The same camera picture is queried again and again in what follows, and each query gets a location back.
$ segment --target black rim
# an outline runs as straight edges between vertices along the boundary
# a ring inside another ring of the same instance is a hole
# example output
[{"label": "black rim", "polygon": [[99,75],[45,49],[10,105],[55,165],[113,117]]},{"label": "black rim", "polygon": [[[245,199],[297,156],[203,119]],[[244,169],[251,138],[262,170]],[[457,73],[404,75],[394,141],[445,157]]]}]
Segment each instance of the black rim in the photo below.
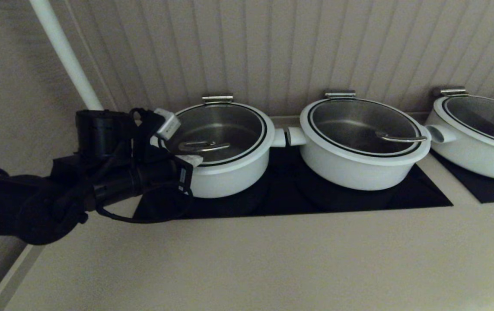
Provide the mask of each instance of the black rim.
[{"label": "black rim", "polygon": [[[256,111],[254,111],[253,109],[251,108],[248,108],[248,107],[245,107],[245,106],[241,106],[241,105],[236,105],[236,104],[233,104],[233,103],[218,103],[218,105],[233,105],[233,106],[239,106],[241,108],[245,108],[247,110],[250,110],[252,113],[256,114],[260,120],[262,121],[262,126],[263,126],[263,131],[262,131],[262,139],[255,145],[254,148],[251,148],[251,150],[243,155],[241,155],[241,157],[237,157],[235,159],[231,159],[229,161],[224,161],[224,162],[218,162],[218,163],[213,163],[211,165],[204,165],[204,164],[201,164],[199,165],[199,167],[214,167],[214,166],[218,166],[218,165],[227,165],[228,163],[232,163],[232,162],[235,162],[239,159],[242,159],[246,156],[248,156],[249,154],[253,153],[255,150],[257,150],[260,145],[262,144],[262,142],[264,142],[264,140],[266,139],[266,134],[268,133],[268,126],[266,124],[266,122],[264,121],[264,118]],[[197,107],[191,107],[191,108],[188,108],[184,111],[181,112],[181,114],[183,114],[184,112],[188,112],[189,110],[193,110],[193,109],[196,109],[196,108],[201,108],[201,107],[204,107],[204,106],[197,106]],[[158,139],[158,145],[159,146],[162,146],[162,139]]]},{"label": "black rim", "polygon": [[[490,99],[490,98],[484,98],[484,97],[479,97],[479,98],[483,98],[483,99],[486,99],[486,100],[494,101],[493,99]],[[490,139],[494,140],[494,136],[491,136],[491,135],[489,135],[489,134],[485,134],[484,132],[480,132],[479,130],[474,129],[473,127],[471,127],[471,126],[469,126],[469,125],[465,124],[464,122],[462,122],[462,121],[460,121],[458,118],[456,118],[453,114],[451,114],[451,113],[450,113],[450,111],[446,108],[446,103],[447,103],[449,100],[451,100],[451,99],[452,99],[452,98],[447,98],[447,99],[446,99],[446,100],[442,103],[443,111],[444,111],[444,112],[446,112],[446,114],[448,114],[448,115],[449,115],[449,117],[451,117],[452,119],[454,119],[456,122],[458,122],[458,124],[460,124],[460,125],[464,126],[464,127],[465,127],[465,128],[467,128],[468,130],[471,130],[472,132],[476,132],[476,133],[478,133],[478,134],[480,134],[480,135],[486,136],[487,138],[490,138]]]},{"label": "black rim", "polygon": [[[397,112],[397,111],[396,111],[396,110],[394,110],[393,108],[388,107],[388,106],[383,105],[383,104],[380,104],[380,103],[375,102],[375,101],[361,100],[361,99],[356,99],[356,100],[359,100],[359,101],[365,101],[365,102],[371,102],[372,104],[381,105],[381,106],[383,106],[383,107],[385,107],[385,108],[387,108],[387,109],[390,109],[390,110],[393,110],[394,112]],[[308,118],[308,124],[310,124],[310,127],[312,128],[312,130],[314,130],[314,132],[316,132],[316,134],[318,134],[318,136],[320,136],[323,140],[325,140],[326,142],[328,142],[328,143],[330,143],[330,144],[334,145],[335,147],[341,148],[341,149],[346,150],[346,151],[348,151],[348,152],[352,152],[352,153],[360,154],[360,155],[362,155],[362,156],[364,156],[364,155],[365,155],[365,156],[367,156],[367,157],[375,157],[375,158],[395,158],[395,157],[401,157],[401,156],[405,156],[405,155],[407,155],[407,154],[411,154],[411,153],[413,153],[414,151],[418,150],[418,148],[421,146],[421,143],[420,143],[420,142],[418,142],[418,143],[416,144],[416,146],[415,146],[412,150],[409,150],[409,151],[404,152],[404,153],[399,153],[399,154],[389,154],[389,155],[387,155],[387,154],[384,154],[384,155],[372,154],[372,153],[367,153],[367,152],[363,152],[363,151],[357,151],[357,150],[353,150],[353,149],[350,149],[350,148],[346,148],[346,147],[344,147],[343,145],[338,144],[338,143],[336,143],[335,141],[330,140],[330,139],[328,139],[326,136],[324,136],[323,134],[321,134],[321,133],[317,130],[317,127],[316,127],[316,126],[314,125],[314,123],[312,122],[312,119],[310,118],[310,116],[312,115],[312,113],[314,112],[314,109],[315,109],[316,107],[318,107],[318,106],[320,106],[320,104],[323,104],[324,102],[328,102],[328,101],[341,101],[341,100],[338,100],[338,99],[329,99],[329,100],[326,100],[326,101],[322,101],[322,102],[320,102],[320,103],[319,103],[319,104],[317,104],[317,105],[314,105],[314,107],[312,107],[312,108],[309,110],[307,118]],[[417,132],[417,136],[421,136],[421,132],[420,132],[420,130],[419,130],[419,128],[418,128],[418,126],[417,126],[414,122],[412,122],[412,120],[410,120],[409,118],[406,118],[406,117],[405,117],[405,119],[406,119],[406,120],[408,120],[408,121],[409,121],[409,122],[410,122],[410,123],[414,126],[414,128],[415,128],[415,130],[416,130],[416,132]]]}]

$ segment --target stainless steel lid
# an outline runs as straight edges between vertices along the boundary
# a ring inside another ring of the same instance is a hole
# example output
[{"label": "stainless steel lid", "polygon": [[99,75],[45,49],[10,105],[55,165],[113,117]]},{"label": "stainless steel lid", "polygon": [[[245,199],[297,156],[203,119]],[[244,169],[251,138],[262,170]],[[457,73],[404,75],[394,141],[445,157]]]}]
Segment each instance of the stainless steel lid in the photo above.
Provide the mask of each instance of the stainless steel lid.
[{"label": "stainless steel lid", "polygon": [[443,102],[443,108],[460,124],[494,139],[494,100],[478,96],[454,96]]},{"label": "stainless steel lid", "polygon": [[182,125],[166,147],[174,154],[198,154],[201,166],[221,165],[246,156],[266,135],[255,112],[237,104],[209,104],[178,114]]},{"label": "stainless steel lid", "polygon": [[427,138],[401,112],[378,102],[338,98],[315,105],[309,123],[336,147],[371,156],[399,156]]}]

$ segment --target pot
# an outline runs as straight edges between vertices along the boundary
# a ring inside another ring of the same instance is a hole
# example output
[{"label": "pot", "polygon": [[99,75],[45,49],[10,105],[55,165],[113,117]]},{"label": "pot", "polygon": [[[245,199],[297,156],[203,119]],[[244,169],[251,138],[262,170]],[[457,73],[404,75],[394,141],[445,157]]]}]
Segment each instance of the pot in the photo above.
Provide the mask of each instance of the pot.
[{"label": "pot", "polygon": [[258,181],[268,166],[269,148],[285,147],[286,138],[266,114],[233,102],[233,96],[203,100],[205,104],[178,112],[182,125],[159,144],[176,155],[203,157],[193,169],[194,197],[226,197]]},{"label": "pot", "polygon": [[429,152],[429,132],[410,116],[353,91],[328,92],[289,128],[290,144],[302,145],[304,162],[343,187],[381,190],[400,183]]},{"label": "pot", "polygon": [[435,91],[425,122],[432,148],[449,161],[494,178],[494,99],[470,96],[463,87]]}]

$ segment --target beige countertop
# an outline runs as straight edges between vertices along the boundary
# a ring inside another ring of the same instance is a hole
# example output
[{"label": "beige countertop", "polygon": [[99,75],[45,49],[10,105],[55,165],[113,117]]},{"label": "beige countertop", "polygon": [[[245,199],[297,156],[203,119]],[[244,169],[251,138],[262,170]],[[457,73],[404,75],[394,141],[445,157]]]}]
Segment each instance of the beige countertop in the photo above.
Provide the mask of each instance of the beige countertop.
[{"label": "beige countertop", "polygon": [[432,155],[418,164],[453,207],[156,225],[91,215],[28,246],[0,309],[494,311],[494,203]]}]

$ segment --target lid handle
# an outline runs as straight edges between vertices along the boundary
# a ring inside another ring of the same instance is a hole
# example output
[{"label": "lid handle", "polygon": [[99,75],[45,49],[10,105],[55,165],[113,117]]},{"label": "lid handle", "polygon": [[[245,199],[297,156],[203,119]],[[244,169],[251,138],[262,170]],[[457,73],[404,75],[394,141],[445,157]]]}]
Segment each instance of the lid handle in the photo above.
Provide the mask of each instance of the lid handle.
[{"label": "lid handle", "polygon": [[203,96],[203,103],[205,105],[209,104],[221,104],[221,103],[231,103],[233,102],[233,94],[221,94],[221,95],[207,95]]},{"label": "lid handle", "polygon": [[330,100],[336,98],[355,98],[356,92],[354,90],[326,91],[324,96]]},{"label": "lid handle", "polygon": [[382,140],[387,140],[388,142],[395,142],[395,143],[415,143],[415,142],[424,142],[427,140],[426,136],[395,137],[395,136],[389,136],[389,134],[385,132],[376,132],[376,136],[378,136]]},{"label": "lid handle", "polygon": [[217,144],[216,142],[181,142],[178,149],[183,152],[207,152],[229,148],[229,143]]},{"label": "lid handle", "polygon": [[439,86],[435,87],[431,94],[434,97],[468,96],[468,91],[465,86]]}]

